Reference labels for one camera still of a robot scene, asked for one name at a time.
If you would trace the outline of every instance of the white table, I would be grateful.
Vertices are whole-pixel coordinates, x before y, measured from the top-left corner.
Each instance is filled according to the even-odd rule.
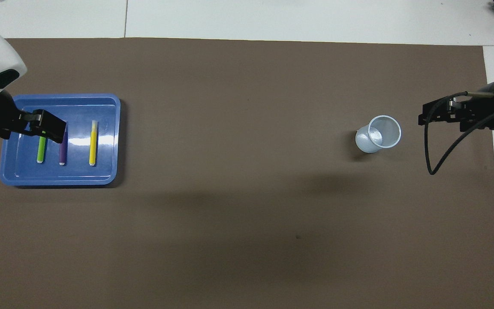
[[[0,0],[0,33],[482,45],[494,81],[489,0]]]

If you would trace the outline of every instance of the purple marker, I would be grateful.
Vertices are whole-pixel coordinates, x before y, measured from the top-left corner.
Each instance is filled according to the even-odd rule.
[[[60,145],[58,164],[60,164],[61,166],[66,165],[67,155],[68,155],[68,123],[66,123],[66,129],[64,129],[64,136],[62,137],[62,143]]]

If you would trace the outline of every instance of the marker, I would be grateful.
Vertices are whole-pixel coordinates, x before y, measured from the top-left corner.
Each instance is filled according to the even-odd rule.
[[[94,166],[96,164],[96,131],[98,128],[98,121],[93,121],[90,126],[90,151],[89,151],[89,165]]]
[[[64,136],[62,137],[62,143],[60,145],[60,150],[58,152],[58,164],[61,166],[66,165],[66,159],[68,155],[68,123],[66,123],[66,128],[64,129]]]
[[[42,164],[45,160],[45,142],[47,139],[45,137],[39,137],[39,145],[37,145],[37,163]]]

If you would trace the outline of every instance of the brown mat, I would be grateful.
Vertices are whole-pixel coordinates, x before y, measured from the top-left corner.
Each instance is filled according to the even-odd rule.
[[[486,84],[481,47],[10,42],[12,94],[124,107],[113,188],[0,182],[0,308],[494,308],[491,133],[429,176],[417,125]],[[363,155],[379,114],[403,138]],[[458,126],[431,134],[435,163]]]

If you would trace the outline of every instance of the black cable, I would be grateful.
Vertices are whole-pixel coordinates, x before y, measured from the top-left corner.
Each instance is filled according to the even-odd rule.
[[[428,155],[428,125],[430,124],[430,120],[432,119],[432,116],[434,115],[434,113],[436,112],[437,108],[439,108],[439,106],[445,104],[446,102],[449,102],[449,100],[455,98],[455,97],[458,97],[458,96],[465,96],[467,94],[467,92],[459,92],[458,94],[453,94],[451,96],[447,96],[443,99],[441,99],[439,102],[437,102],[430,110],[427,118],[426,118],[426,122],[424,123],[424,154],[426,156],[426,166],[427,166],[427,169],[428,169],[428,173],[430,173],[431,175],[434,175],[437,173],[437,170],[440,169],[441,165],[443,164],[443,162],[445,161],[445,159],[447,158],[447,156],[449,156],[449,154],[453,151],[453,149],[455,149],[455,147],[457,147],[457,145],[470,133],[472,133],[474,130],[478,129],[479,127],[482,127],[482,125],[485,125],[488,121],[491,121],[494,119],[494,113],[488,115],[487,117],[485,117],[484,119],[478,121],[475,125],[473,125],[472,127],[470,127],[470,129],[468,129],[467,131],[465,131],[464,133],[462,133],[462,135],[459,136],[459,138],[453,143],[451,144],[451,146],[449,147],[449,149],[447,149],[447,151],[443,154],[443,156],[441,157],[440,161],[437,163],[436,167],[432,170],[431,168],[431,165],[430,165],[430,157]]]

